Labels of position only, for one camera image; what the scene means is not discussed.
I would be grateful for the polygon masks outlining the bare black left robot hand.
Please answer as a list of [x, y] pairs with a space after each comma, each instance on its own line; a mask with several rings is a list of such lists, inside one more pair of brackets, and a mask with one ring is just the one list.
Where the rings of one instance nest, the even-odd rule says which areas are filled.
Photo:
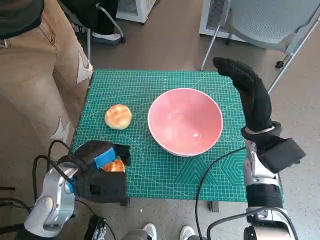
[[105, 140], [90, 140], [82, 144], [74, 156], [86, 163], [87, 166], [95, 166], [98, 170], [107, 164], [121, 159], [125, 166], [131, 165], [130, 146], [115, 144]]

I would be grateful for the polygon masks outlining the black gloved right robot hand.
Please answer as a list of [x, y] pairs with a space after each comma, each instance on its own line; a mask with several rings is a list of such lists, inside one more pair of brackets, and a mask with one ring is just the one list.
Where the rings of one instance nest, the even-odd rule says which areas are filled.
[[245, 63], [230, 58], [214, 57], [212, 62], [217, 72], [229, 77], [238, 90], [246, 127], [254, 133], [272, 128], [270, 96], [255, 71]]

